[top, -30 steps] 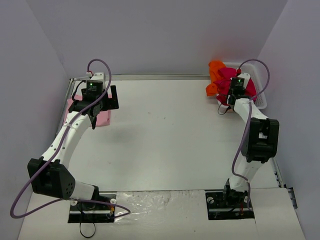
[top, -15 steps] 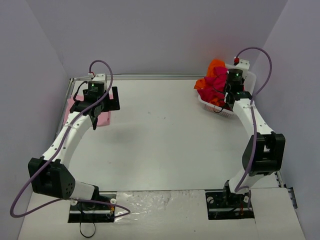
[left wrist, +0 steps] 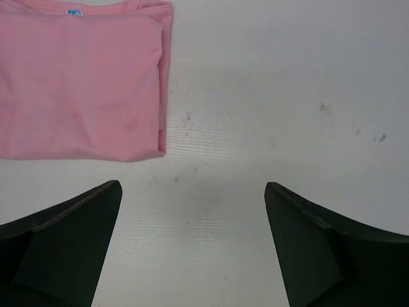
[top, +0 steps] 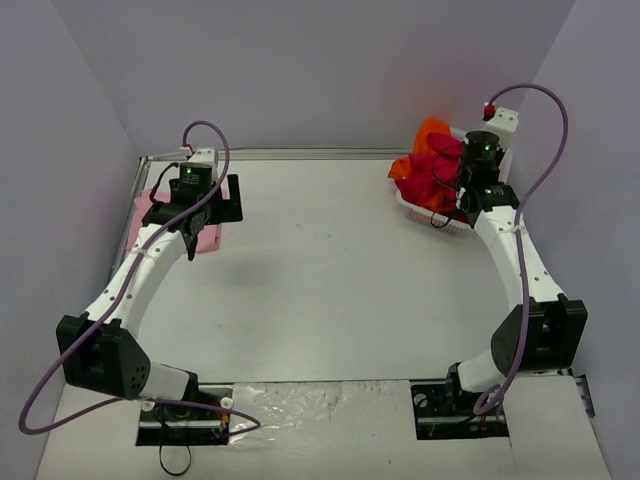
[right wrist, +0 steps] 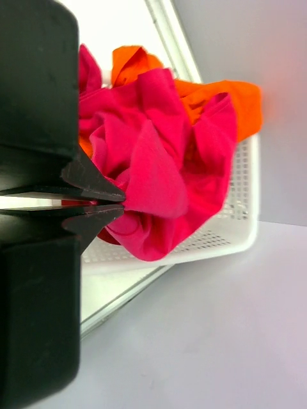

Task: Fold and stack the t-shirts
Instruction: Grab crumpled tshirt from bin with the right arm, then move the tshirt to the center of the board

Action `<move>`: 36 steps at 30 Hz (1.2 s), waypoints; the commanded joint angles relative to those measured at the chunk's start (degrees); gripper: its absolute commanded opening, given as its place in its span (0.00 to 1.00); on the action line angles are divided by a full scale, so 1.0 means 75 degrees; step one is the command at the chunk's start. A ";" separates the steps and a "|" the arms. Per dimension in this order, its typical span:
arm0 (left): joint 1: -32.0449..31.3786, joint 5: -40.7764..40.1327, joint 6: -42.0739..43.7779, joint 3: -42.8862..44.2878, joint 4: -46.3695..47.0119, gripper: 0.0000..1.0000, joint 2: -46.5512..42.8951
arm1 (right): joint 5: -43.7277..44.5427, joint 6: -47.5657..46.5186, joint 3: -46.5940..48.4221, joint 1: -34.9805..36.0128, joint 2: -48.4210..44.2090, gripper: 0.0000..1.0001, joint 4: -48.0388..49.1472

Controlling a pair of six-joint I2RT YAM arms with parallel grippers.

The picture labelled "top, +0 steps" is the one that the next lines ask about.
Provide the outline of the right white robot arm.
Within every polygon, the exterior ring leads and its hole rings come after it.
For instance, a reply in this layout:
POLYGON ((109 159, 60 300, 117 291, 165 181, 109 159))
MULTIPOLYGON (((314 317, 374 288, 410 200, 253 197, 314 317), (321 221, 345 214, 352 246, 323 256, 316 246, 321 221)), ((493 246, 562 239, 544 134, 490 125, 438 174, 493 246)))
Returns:
POLYGON ((498 135, 465 134, 455 185, 457 210, 487 247, 503 282, 507 317, 487 351, 455 367, 456 380, 443 389, 446 406, 465 413, 480 393, 521 372, 542 373, 572 366, 588 318, 581 300, 569 299, 538 254, 514 190, 500 181, 498 135))

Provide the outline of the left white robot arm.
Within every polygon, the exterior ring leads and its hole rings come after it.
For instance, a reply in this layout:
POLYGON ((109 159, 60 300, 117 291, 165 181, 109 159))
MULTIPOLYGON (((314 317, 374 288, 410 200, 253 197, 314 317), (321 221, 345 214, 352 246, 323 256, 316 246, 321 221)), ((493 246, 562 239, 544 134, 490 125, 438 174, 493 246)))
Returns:
POLYGON ((169 201, 156 201, 147 211, 134 248, 105 293, 80 316, 62 318, 56 338, 68 384, 127 400, 165 399, 179 418, 198 412, 197 374, 151 360, 137 336, 167 273, 181 257, 194 259, 204 229, 242 221, 239 179, 229 174, 224 181, 226 193, 211 165, 181 164, 169 201))

